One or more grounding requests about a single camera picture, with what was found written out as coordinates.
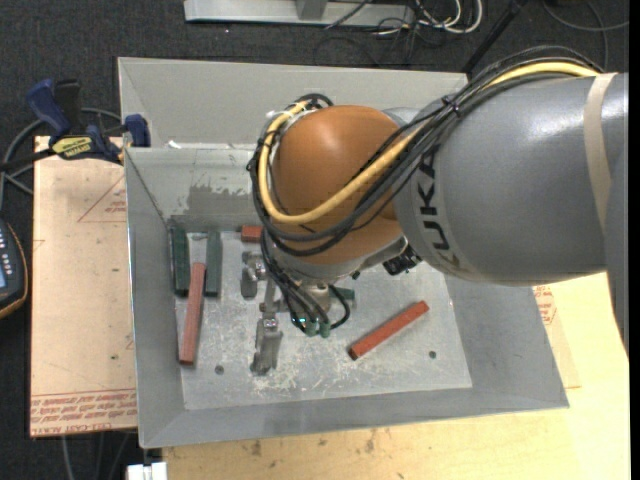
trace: black carpet floor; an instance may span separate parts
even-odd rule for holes
[[[376,0],[406,2],[406,0]],[[184,0],[0,0],[0,154],[35,118],[25,94],[44,78],[77,78],[84,104],[119,111],[116,59],[120,56],[226,60],[377,69],[461,71],[511,0],[483,0],[475,32],[453,36],[425,30],[413,43],[406,34],[382,40],[360,29],[268,24],[187,24]],[[481,59],[478,68],[532,46],[576,49],[610,71],[629,70],[630,0],[531,0]],[[610,28],[606,33],[582,28]],[[23,147],[21,154],[29,153]],[[27,185],[32,179],[21,178]],[[32,200],[8,186],[0,216],[10,222],[31,259]],[[0,320],[0,479],[62,479],[59,439],[30,439],[30,302]],[[139,463],[135,435],[108,433],[68,439],[75,478],[94,478],[101,456],[107,478],[123,445],[113,478]]]

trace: yellow clamp label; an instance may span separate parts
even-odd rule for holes
[[[84,135],[64,137],[56,142],[51,149],[58,155],[71,158],[80,153],[91,151],[91,137]]]

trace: wooden block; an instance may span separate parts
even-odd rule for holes
[[[352,345],[349,349],[349,356],[354,361],[362,357],[427,311],[429,311],[429,306],[424,301],[414,304]]]
[[[171,274],[176,295],[184,297],[189,291],[189,240],[186,231],[179,227],[169,228],[169,248],[171,253]]]
[[[222,240],[218,231],[207,233],[207,282],[205,295],[218,297],[222,286]]]
[[[242,226],[240,230],[240,240],[242,242],[257,244],[260,243],[262,226]]]
[[[196,359],[206,271],[207,267],[204,263],[194,263],[191,267],[191,283],[189,284],[189,297],[187,298],[187,315],[184,320],[182,346],[180,347],[180,364],[192,365]]]

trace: black device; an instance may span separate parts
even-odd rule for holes
[[[0,218],[0,318],[22,306],[27,291],[24,251],[11,226]]]

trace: yellow cable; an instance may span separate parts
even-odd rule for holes
[[[596,76],[598,74],[598,72],[593,69],[571,64],[570,62],[540,62],[509,71],[493,80],[489,86],[532,73],[565,73],[573,76]]]
[[[508,73],[505,73],[504,75],[492,81],[489,85],[504,82],[518,76],[547,72],[566,73],[573,76],[596,76],[598,74],[594,70],[584,68],[570,62],[540,62],[509,71]],[[296,107],[290,110],[290,112],[294,114],[301,112],[304,109],[304,105],[304,102],[298,103]],[[405,138],[394,144],[392,147],[390,147],[369,167],[367,167],[355,179],[353,179],[346,187],[342,188],[339,192],[336,192],[324,203],[300,215],[287,215],[280,212],[271,199],[269,185],[267,183],[267,167],[271,149],[270,146],[274,135],[270,132],[278,130],[280,126],[282,126],[289,119],[289,117],[290,116],[287,115],[278,116],[278,118],[274,119],[271,125],[267,128],[265,147],[262,149],[258,164],[258,183],[260,197],[262,198],[264,207],[273,220],[275,220],[276,222],[281,222],[283,224],[307,224],[319,219],[320,217],[323,217],[330,211],[334,210],[345,200],[347,200],[358,190],[360,190],[367,183],[367,181],[371,179],[372,176],[375,176],[378,172],[389,167],[389,165],[391,165],[391,163],[398,157],[398,155],[402,153],[404,147],[411,141],[411,139],[413,139],[413,137],[419,131],[419,129],[415,130],[410,135],[406,136]]]

